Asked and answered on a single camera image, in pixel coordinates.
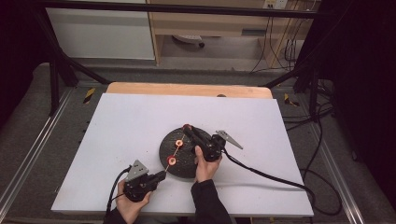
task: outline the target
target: black handheld controller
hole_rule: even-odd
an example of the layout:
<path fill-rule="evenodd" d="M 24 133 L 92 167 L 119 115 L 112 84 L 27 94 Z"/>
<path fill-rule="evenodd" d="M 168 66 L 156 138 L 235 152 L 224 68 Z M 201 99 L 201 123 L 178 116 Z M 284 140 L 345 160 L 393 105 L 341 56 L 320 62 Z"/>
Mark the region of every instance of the black handheld controller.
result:
<path fill-rule="evenodd" d="M 148 172 L 140 161 L 135 161 L 125 178 L 123 193 L 132 202 L 141 202 L 148 192 L 156 190 L 158 184 L 166 178 L 165 171 L 155 175 L 148 175 Z"/>
<path fill-rule="evenodd" d="M 198 130 L 196 130 L 190 124 L 185 124 L 182 128 L 183 133 L 191 140 L 193 145 L 199 146 L 204 153 L 206 161 L 216 161 L 221 156 L 221 149 L 225 147 L 226 141 L 218 134 L 213 134 L 211 139 L 207 139 L 202 136 Z M 195 154 L 195 148 L 191 149 L 191 152 Z"/>

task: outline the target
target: metal frame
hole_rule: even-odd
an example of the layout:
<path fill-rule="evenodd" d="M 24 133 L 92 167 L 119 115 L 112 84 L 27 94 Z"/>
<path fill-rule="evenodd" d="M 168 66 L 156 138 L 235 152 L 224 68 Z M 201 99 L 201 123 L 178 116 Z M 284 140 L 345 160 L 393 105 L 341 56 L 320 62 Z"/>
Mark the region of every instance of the metal frame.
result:
<path fill-rule="evenodd" d="M 303 111 L 306 115 L 308 115 L 309 106 L 305 97 L 297 95 L 297 98 L 302 105 Z M 315 122 L 311 122 L 310 126 L 316 140 L 319 141 L 320 130 L 318 124 Z M 353 224 L 363 224 L 364 219 L 361 215 L 361 211 L 356 205 L 352 193 L 347 186 L 347 182 L 345 181 L 340 169 L 337 166 L 337 163 L 332 157 L 332 153 L 324 138 L 321 141 L 320 155 L 323 159 L 324 164 L 326 165 L 327 170 L 329 171 L 334 186 L 338 189 L 338 192 L 340 193 L 341 199 L 343 201 L 344 211 L 346 212 L 346 216 L 348 217 L 349 222 Z"/>
<path fill-rule="evenodd" d="M 49 139 L 50 134 L 52 133 L 52 130 L 54 129 L 59 118 L 64 112 L 64 109 L 66 108 L 66 105 L 69 101 L 69 98 L 73 90 L 74 88 L 69 88 L 69 90 L 64 92 L 58 110 L 54 113 L 52 117 L 48 118 L 46 124 L 44 125 L 37 139 L 35 140 L 29 152 L 27 153 L 17 173 L 13 176 L 6 190 L 3 192 L 0 198 L 0 223 L 6 217 L 9 208 L 11 207 L 15 198 L 17 197 L 18 192 L 20 191 L 30 171 L 32 170 L 33 165 L 35 164 L 35 161 L 40 155 L 41 150 L 43 149 L 44 145 L 46 145 L 47 140 Z"/>
<path fill-rule="evenodd" d="M 192 13 L 213 15 L 234 15 L 254 17 L 279 17 L 300 19 L 333 19 L 332 12 L 316 11 L 293 11 L 265 8 L 243 8 L 243 7 L 204 7 L 184 5 L 162 5 L 162 4 L 136 4 L 136 3 L 110 3 L 110 2 L 88 2 L 88 1 L 65 1 L 65 0 L 36 0 L 38 6 L 53 8 L 72 8 L 90 10 L 112 10 L 112 11 L 145 11 L 145 12 L 169 12 L 169 13 Z"/>

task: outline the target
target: black circular base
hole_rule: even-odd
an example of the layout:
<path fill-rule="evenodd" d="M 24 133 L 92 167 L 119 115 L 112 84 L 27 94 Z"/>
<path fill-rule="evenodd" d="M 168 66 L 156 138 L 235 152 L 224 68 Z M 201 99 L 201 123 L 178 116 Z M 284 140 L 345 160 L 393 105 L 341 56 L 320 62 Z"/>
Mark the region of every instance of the black circular base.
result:
<path fill-rule="evenodd" d="M 210 139 L 210 135 L 201 129 L 198 132 Z M 175 129 L 165 136 L 160 145 L 160 161 L 163 168 L 168 166 L 167 158 L 174 155 L 177 146 L 176 140 L 183 138 L 183 130 L 181 128 Z M 183 138 L 183 146 L 180 147 L 175 155 L 177 160 L 176 164 L 169 166 L 167 172 L 180 178 L 195 178 L 196 164 L 194 162 L 195 154 L 191 150 L 195 147 L 187 136 Z"/>

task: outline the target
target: black cable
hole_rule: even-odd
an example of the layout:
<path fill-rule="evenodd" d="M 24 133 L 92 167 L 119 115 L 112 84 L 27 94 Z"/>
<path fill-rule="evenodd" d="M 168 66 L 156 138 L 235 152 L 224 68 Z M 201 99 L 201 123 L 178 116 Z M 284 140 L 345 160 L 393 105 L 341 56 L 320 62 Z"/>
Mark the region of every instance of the black cable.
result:
<path fill-rule="evenodd" d="M 338 192 L 338 190 L 335 188 L 335 186 L 330 183 L 329 181 L 327 181 L 323 176 L 321 176 L 320 174 L 312 171 L 312 170 L 308 170 L 308 169 L 300 169 L 300 171 L 304 171 L 305 173 L 311 173 L 312 175 L 315 175 L 316 177 L 318 177 L 319 179 L 321 179 L 323 182 L 325 182 L 330 188 L 332 188 L 332 190 L 334 191 L 335 195 L 337 196 L 337 200 L 338 200 L 338 208 L 335 212 L 326 212 L 323 211 L 322 209 L 314 206 L 314 208 L 319 211 L 320 213 L 327 215 L 327 216 L 336 216 L 338 214 L 340 214 L 342 208 L 343 208 L 343 204 L 342 204 L 342 199 L 341 199 L 341 195 Z"/>
<path fill-rule="evenodd" d="M 298 2 L 299 2 L 299 1 L 300 1 L 300 0 L 297 0 L 297 1 L 295 2 L 293 10 L 295 10 L 295 9 L 297 8 Z M 286 50 L 287 50 L 288 44 L 289 44 L 289 40 L 288 40 L 288 43 L 286 44 L 286 47 L 285 47 L 285 60 L 286 60 L 286 61 L 287 61 Z"/>
<path fill-rule="evenodd" d="M 320 114 L 321 117 L 324 117 L 328 114 L 328 112 L 332 111 L 332 107 L 326 108 L 325 110 L 322 111 L 322 114 Z M 310 121 L 312 120 L 312 117 L 310 115 L 304 115 L 304 116 L 300 116 L 300 117 L 282 117 L 284 118 L 296 118 L 296 119 L 300 119 L 300 118 L 307 118 L 307 119 L 303 119 L 303 120 L 284 120 L 284 123 L 301 123 L 301 122 L 305 122 L 305 121 Z"/>
<path fill-rule="evenodd" d="M 326 108 L 326 109 L 324 110 L 325 112 L 323 112 L 323 111 L 322 111 L 322 107 L 325 106 L 325 105 L 328 105 L 329 103 L 330 103 L 330 102 L 325 103 L 325 104 L 322 104 L 322 105 L 318 108 L 318 126 L 319 126 L 319 130 L 320 130 L 318 146 L 316 147 L 315 152 L 314 152 L 314 154 L 312 155 L 312 157 L 311 157 L 311 159 L 310 159 L 308 165 L 306 166 L 306 168 L 305 168 L 305 169 L 300 169 L 300 171 L 304 171 L 304 174 L 303 174 L 303 181 L 305 181 L 306 174 L 307 174 L 307 173 L 311 173 L 311 174 L 317 176 L 318 178 L 320 178 L 321 180 L 323 180 L 323 182 L 325 182 L 327 185 L 329 185 L 329 186 L 332 188 L 332 190 L 335 192 L 335 194 L 336 194 L 336 196 L 337 196 L 337 200 L 338 200 L 338 208 L 337 208 L 337 210 L 336 210 L 335 212 L 327 212 L 327 211 L 324 211 L 324 210 L 322 210 L 322 209 L 316 207 L 314 204 L 313 204 L 312 206 L 315 208 L 315 210 L 319 211 L 320 213 L 322 213 L 322 214 L 324 214 L 324 215 L 327 215 L 327 216 L 336 216 L 336 215 L 338 215 L 338 214 L 341 212 L 341 210 L 342 210 L 342 199 L 341 199 L 340 193 L 339 193 L 338 190 L 335 188 L 335 186 L 332 185 L 332 183 L 330 183 L 329 181 L 327 181 L 323 176 L 321 176 L 321 175 L 319 175 L 318 173 L 316 173 L 316 172 L 314 172 L 314 171 L 312 171 L 312 170 L 309 169 L 309 167 L 312 165 L 312 162 L 314 161 L 315 157 L 316 157 L 317 154 L 318 154 L 318 151 L 319 151 L 319 149 L 320 149 L 320 145 L 321 145 L 321 142 L 322 142 L 322 139 L 323 139 L 323 129 L 322 129 L 322 125 L 321 125 L 320 119 L 321 119 L 322 117 L 324 117 L 325 115 L 327 115 L 329 112 L 332 111 L 332 107 L 330 107 L 330 108 Z M 305 124 L 305 123 L 307 123 L 307 122 L 309 122 L 309 121 L 311 121 L 311 120 L 312 120 L 312 118 L 305 119 L 305 120 L 300 120 L 300 121 L 294 121 L 294 122 L 301 122 L 299 125 L 297 125 L 297 126 L 300 126 L 301 124 Z"/>
<path fill-rule="evenodd" d="M 324 117 L 324 116 L 330 114 L 331 112 L 332 112 L 332 107 L 331 107 L 331 108 L 327 108 L 326 111 L 323 112 L 323 114 L 319 115 L 319 117 Z M 292 127 L 288 128 L 288 129 L 286 129 L 286 131 L 293 130 L 293 129 L 298 128 L 298 127 L 300 127 L 300 126 L 302 126 L 302 125 L 304 125 L 304 124 L 306 124 L 306 123 L 309 123 L 309 122 L 311 122 L 311 121 L 314 121 L 314 118 L 311 117 L 311 118 L 309 118 L 309 119 L 300 120 L 300 122 L 297 122 L 297 123 L 298 123 L 297 125 L 292 126 Z"/>
<path fill-rule="evenodd" d="M 318 95 L 320 95 L 321 97 L 323 97 L 324 99 L 326 99 L 328 101 L 330 101 L 332 99 L 332 95 L 330 95 L 324 89 L 319 89 L 318 90 Z"/>
<path fill-rule="evenodd" d="M 263 68 L 263 69 L 256 70 L 256 71 L 254 71 L 254 72 L 250 72 L 250 74 L 257 73 L 257 72 L 260 72 L 260 71 L 276 70 L 276 69 L 281 69 L 281 68 L 285 69 L 284 67 L 278 67 L 278 68 Z"/>
<path fill-rule="evenodd" d="M 329 104 L 329 103 L 323 104 L 323 105 L 321 105 L 321 106 L 318 108 L 318 115 L 320 114 L 321 108 L 322 108 L 324 105 L 327 105 L 327 104 Z M 318 154 L 318 152 L 319 152 L 320 145 L 321 145 L 321 142 L 322 142 L 322 138 L 323 138 L 323 129 L 322 129 L 322 125 L 321 125 L 321 122 L 320 122 L 320 116 L 318 116 L 318 126 L 319 126 L 319 131 L 320 131 L 318 146 L 317 146 L 317 148 L 315 149 L 315 152 L 314 152 L 314 154 L 312 155 L 311 160 L 309 161 L 309 163 L 308 163 L 308 165 L 306 166 L 305 170 L 309 170 L 309 167 L 312 165 L 312 162 L 314 161 L 315 157 L 317 156 L 317 154 Z M 304 172 L 304 174 L 303 174 L 303 180 L 305 180 L 305 177 L 306 177 L 306 172 Z"/>
<path fill-rule="evenodd" d="M 305 21 L 305 20 L 300 21 L 300 23 L 297 25 L 297 28 L 296 28 L 295 31 L 294 31 L 293 37 L 292 37 L 292 39 L 290 40 L 291 46 L 290 46 L 290 57 L 289 57 L 289 58 L 286 57 L 286 54 L 287 54 L 286 50 L 288 50 L 289 41 L 288 41 L 288 43 L 287 43 L 287 45 L 286 45 L 286 49 L 285 49 L 285 52 L 284 52 L 285 60 L 286 60 L 286 61 L 294 61 L 294 62 L 297 61 L 297 59 L 296 59 L 296 57 L 295 57 L 295 56 L 296 56 L 296 55 L 295 55 L 295 54 L 296 54 L 296 47 L 297 47 L 297 40 L 296 40 L 296 37 L 297 37 L 297 34 L 298 34 L 298 32 L 300 31 L 301 25 L 303 24 L 304 21 Z"/>
<path fill-rule="evenodd" d="M 292 51 L 293 48 L 293 43 L 295 42 L 295 40 L 293 39 L 288 39 L 288 42 L 286 42 L 286 47 L 283 48 L 283 57 L 285 58 L 286 61 L 288 62 L 295 62 L 297 61 L 295 58 L 291 58 L 291 55 L 288 58 L 288 52 Z"/>
<path fill-rule="evenodd" d="M 267 42 L 267 30 L 268 30 L 268 25 L 270 24 L 270 18 L 268 18 L 267 21 L 267 26 L 265 27 L 265 34 L 264 34 L 264 46 L 262 47 L 262 55 L 260 56 L 259 61 L 256 63 L 256 65 L 253 67 L 253 69 L 251 69 L 251 71 L 249 72 L 249 74 L 255 73 L 253 72 L 254 69 L 256 69 L 256 67 L 259 65 L 259 63 L 262 61 L 262 56 L 264 56 L 264 52 L 265 52 L 265 42 Z"/>
<path fill-rule="evenodd" d="M 272 176 L 272 175 L 268 175 L 268 174 L 265 174 L 265 173 L 263 173 L 261 171 L 258 171 L 256 169 L 247 167 L 244 163 L 240 162 L 239 160 L 237 160 L 236 158 L 234 158 L 233 156 L 228 154 L 227 149 L 225 149 L 225 147 L 221 147 L 221 149 L 222 149 L 222 152 L 227 156 L 227 158 L 230 161 L 232 161 L 233 163 L 235 163 L 235 164 L 237 164 L 237 165 L 249 170 L 250 172 L 253 172 L 256 175 L 260 175 L 260 176 L 263 176 L 265 178 L 268 178 L 268 179 L 271 179 L 271 180 L 275 180 L 275 181 L 283 183 L 283 184 L 292 185 L 294 187 L 297 187 L 297 188 L 305 190 L 311 196 L 311 200 L 312 200 L 311 205 L 314 207 L 315 202 L 316 202 L 316 196 L 315 196 L 314 192 L 310 188 L 308 188 L 308 187 L 306 187 L 304 185 L 297 184 L 297 183 L 291 182 L 289 180 L 285 180 L 285 179 L 282 179 L 282 178 L 279 178 L 279 177 L 275 177 L 275 176 Z"/>
<path fill-rule="evenodd" d="M 293 41 L 291 42 L 290 46 L 290 57 L 293 59 L 293 67 L 296 65 L 297 59 L 296 59 L 296 48 L 297 48 L 297 40 L 294 38 Z"/>
<path fill-rule="evenodd" d="M 290 53 L 289 53 L 289 58 L 288 58 L 288 54 L 287 54 L 287 51 L 288 51 L 288 48 L 289 48 L 289 42 L 291 42 L 291 44 L 290 44 Z M 288 62 L 288 66 L 289 66 L 289 70 L 291 71 L 291 68 L 293 67 L 294 68 L 294 66 L 295 66 L 295 63 L 296 63 L 296 59 L 295 59 L 295 56 L 294 57 L 292 57 L 292 54 L 293 54 L 293 51 L 294 51 L 294 54 L 295 54 L 295 46 L 297 45 L 297 42 L 295 41 L 295 40 L 288 40 L 288 42 L 287 42 L 287 44 L 286 44 L 286 47 L 285 47 L 285 51 L 284 51 L 284 57 L 285 57 L 285 61 L 286 62 Z"/>
<path fill-rule="evenodd" d="M 271 38 L 271 35 L 272 35 L 272 28 L 273 28 L 273 26 L 274 26 L 274 17 L 271 18 L 271 28 L 270 28 L 270 49 L 271 49 L 271 51 L 274 53 L 274 56 L 275 56 L 277 62 L 279 63 L 279 65 L 280 65 L 283 69 L 286 69 L 286 67 L 284 67 L 284 66 L 282 65 L 282 63 L 280 62 L 279 58 L 277 57 L 277 55 L 276 55 L 276 53 L 275 53 L 275 51 L 274 51 L 274 49 L 273 49 L 273 47 L 272 47 L 272 44 L 271 44 L 271 39 L 272 39 L 272 38 Z"/>
<path fill-rule="evenodd" d="M 113 185 L 113 188 L 111 188 L 110 197 L 108 198 L 108 202 L 107 202 L 107 208 L 106 208 L 105 218 L 107 218 L 107 217 L 110 215 L 111 202 L 113 202 L 114 199 L 116 199 L 116 198 L 118 198 L 118 197 L 120 197 L 120 196 L 122 195 L 122 194 L 121 194 L 121 195 L 118 195 L 118 196 L 115 197 L 115 198 L 112 198 L 112 197 L 113 197 L 113 193 L 114 193 L 114 189 L 116 188 L 117 184 L 119 183 L 119 180 L 120 180 L 121 176 L 122 176 L 123 174 L 125 174 L 125 173 L 128 173 L 128 172 L 131 170 L 131 167 L 132 167 L 132 166 L 130 165 L 128 168 L 126 168 L 125 170 L 123 170 L 123 171 L 117 176 L 116 181 L 114 181 L 114 185 Z"/>

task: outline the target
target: tripod leg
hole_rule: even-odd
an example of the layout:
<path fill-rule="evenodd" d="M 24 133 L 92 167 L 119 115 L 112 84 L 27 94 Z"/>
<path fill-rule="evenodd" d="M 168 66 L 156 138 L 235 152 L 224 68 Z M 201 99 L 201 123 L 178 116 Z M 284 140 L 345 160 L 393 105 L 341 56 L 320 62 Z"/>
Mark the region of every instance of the tripod leg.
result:
<path fill-rule="evenodd" d="M 59 107 L 59 80 L 55 60 L 49 63 L 50 75 L 50 112 L 52 116 Z"/>
<path fill-rule="evenodd" d="M 41 28 L 42 33 L 48 43 L 46 47 L 49 50 L 50 56 L 52 58 L 55 58 L 58 67 L 57 71 L 59 72 L 59 75 L 63 78 L 64 83 L 67 86 L 76 86 L 78 84 L 78 79 L 74 74 L 73 69 L 69 66 L 69 64 L 66 63 L 61 53 L 61 48 L 59 47 L 58 40 L 55 37 L 55 33 L 53 33 L 53 30 L 49 26 L 49 21 L 45 20 L 45 14 L 44 14 L 46 13 L 45 9 L 32 6 L 32 4 L 29 3 L 29 1 L 23 1 L 23 3 L 26 6 L 22 6 L 22 7 L 30 6 L 27 10 L 29 10 L 30 13 L 32 13 L 32 15 L 35 18 L 35 21 Z"/>
<path fill-rule="evenodd" d="M 283 75 L 282 77 L 279 77 L 273 81 L 268 82 L 267 84 L 261 85 L 259 87 L 266 87 L 268 89 L 271 89 L 275 87 L 276 85 L 288 80 L 291 77 L 298 77 L 304 70 L 306 66 L 302 65 L 297 68 L 294 68 L 292 71 L 289 71 L 287 74 Z"/>
<path fill-rule="evenodd" d="M 84 73 L 85 75 L 95 79 L 96 81 L 102 83 L 102 84 L 110 84 L 112 83 L 112 81 L 109 81 L 103 77 L 100 77 L 99 75 L 97 75 L 96 73 L 94 73 L 93 71 L 89 70 L 88 68 L 84 67 L 83 65 L 81 65 L 80 63 L 74 61 L 73 59 L 69 58 L 69 56 L 67 56 L 66 54 L 64 54 L 62 52 L 64 58 L 73 66 L 75 67 L 77 70 L 79 70 L 80 72 Z"/>

